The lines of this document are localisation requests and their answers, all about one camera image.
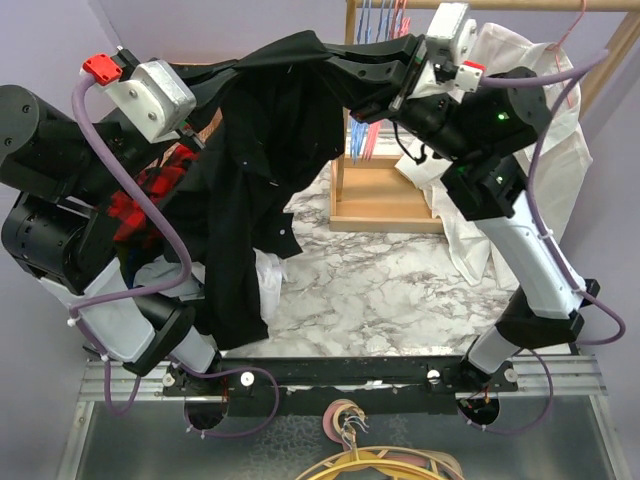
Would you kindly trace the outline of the black button shirt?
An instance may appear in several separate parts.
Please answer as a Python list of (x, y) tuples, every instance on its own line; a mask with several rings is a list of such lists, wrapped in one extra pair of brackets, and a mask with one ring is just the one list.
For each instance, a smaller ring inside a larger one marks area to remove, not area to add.
[(197, 329), (223, 350), (267, 337), (254, 250), (300, 253), (286, 205), (344, 151), (343, 112), (353, 108), (322, 79), (325, 44), (302, 31), (237, 60), (221, 123), (163, 206), (205, 266)]

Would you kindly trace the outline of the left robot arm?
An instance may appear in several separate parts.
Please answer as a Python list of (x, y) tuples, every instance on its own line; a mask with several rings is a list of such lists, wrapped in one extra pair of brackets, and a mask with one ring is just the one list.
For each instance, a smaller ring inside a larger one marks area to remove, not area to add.
[[(119, 186), (68, 116), (18, 85), (1, 88), (1, 182), (19, 192), (1, 228), (16, 263), (65, 307), (123, 291), (107, 213)], [(167, 357), (206, 395), (220, 385), (217, 348), (195, 328), (196, 311), (162, 291), (80, 307), (70, 315), (106, 359), (144, 377)]]

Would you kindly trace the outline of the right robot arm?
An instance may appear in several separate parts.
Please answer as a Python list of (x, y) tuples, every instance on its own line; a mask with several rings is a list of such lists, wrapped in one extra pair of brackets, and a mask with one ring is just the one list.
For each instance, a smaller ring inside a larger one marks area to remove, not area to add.
[(462, 216), (495, 245), (518, 281), (504, 313), (464, 355), (459, 378), (481, 391), (511, 356), (575, 341), (581, 309), (597, 282), (577, 274), (545, 225), (534, 200), (532, 168), (516, 153), (540, 151), (558, 111), (548, 85), (571, 90), (585, 67), (540, 76), (517, 67), (487, 74), (425, 36), (367, 45), (329, 45), (323, 63), (330, 90), (351, 117), (388, 120), (448, 162), (442, 183)]

